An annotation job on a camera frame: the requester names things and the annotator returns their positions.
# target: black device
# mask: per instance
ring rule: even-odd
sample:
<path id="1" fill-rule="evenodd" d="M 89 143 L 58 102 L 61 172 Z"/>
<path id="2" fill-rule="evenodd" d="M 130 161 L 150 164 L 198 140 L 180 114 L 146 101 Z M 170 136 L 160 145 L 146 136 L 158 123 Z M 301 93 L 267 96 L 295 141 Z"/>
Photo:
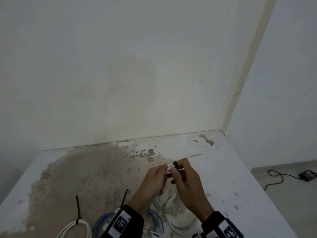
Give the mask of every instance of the black device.
<path id="1" fill-rule="evenodd" d="M 311 180 L 317 178 L 317 175 L 316 175 L 313 171 L 311 171 L 311 170 L 307 170 L 307 171 L 305 171 L 305 172 L 303 172 L 303 173 L 300 173 L 298 176 L 299 176 L 302 180 L 305 180 L 306 182 L 311 181 Z"/>

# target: left hand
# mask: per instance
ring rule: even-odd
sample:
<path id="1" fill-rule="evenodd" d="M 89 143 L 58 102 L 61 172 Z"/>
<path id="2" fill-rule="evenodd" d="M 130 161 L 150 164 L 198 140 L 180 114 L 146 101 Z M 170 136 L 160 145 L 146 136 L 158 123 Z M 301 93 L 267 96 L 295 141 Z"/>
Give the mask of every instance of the left hand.
<path id="1" fill-rule="evenodd" d="M 128 205 L 141 216 L 150 207 L 155 196 L 163 194 L 167 181 L 167 164 L 150 168 L 138 191 L 129 201 Z"/>

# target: right hand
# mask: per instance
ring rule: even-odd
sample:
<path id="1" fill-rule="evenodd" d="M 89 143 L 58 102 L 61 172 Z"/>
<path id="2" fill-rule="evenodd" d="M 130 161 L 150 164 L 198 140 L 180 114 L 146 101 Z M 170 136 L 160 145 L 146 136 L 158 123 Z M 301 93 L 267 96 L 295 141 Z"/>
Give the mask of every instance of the right hand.
<path id="1" fill-rule="evenodd" d="M 192 168 L 188 159 L 181 159 L 177 161 L 177 164 L 184 170 L 178 171 L 175 167 L 171 167 L 171 173 L 167 176 L 174 178 L 171 183 L 177 185 L 179 196 L 186 208 L 194 213 L 201 222 L 204 222 L 214 212 L 214 209 L 205 195 L 199 174 Z"/>

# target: table surface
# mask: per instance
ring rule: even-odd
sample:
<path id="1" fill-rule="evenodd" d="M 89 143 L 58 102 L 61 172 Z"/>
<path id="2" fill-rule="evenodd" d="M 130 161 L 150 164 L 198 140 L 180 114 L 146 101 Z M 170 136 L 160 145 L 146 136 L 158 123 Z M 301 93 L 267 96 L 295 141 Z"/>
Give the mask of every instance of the table surface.
<path id="1" fill-rule="evenodd" d="M 138 144 L 135 147 L 137 151 L 153 148 L 153 152 L 160 152 L 166 159 L 189 157 L 214 209 L 229 217 L 245 237 L 297 237 L 221 131 L 153 137 L 113 144 L 119 147 Z M 77 148 L 42 151 L 34 159 L 0 206 L 0 233 L 25 231 L 23 220 L 29 215 L 28 194 L 31 185 L 40 179 L 41 172 L 48 164 L 74 149 Z"/>

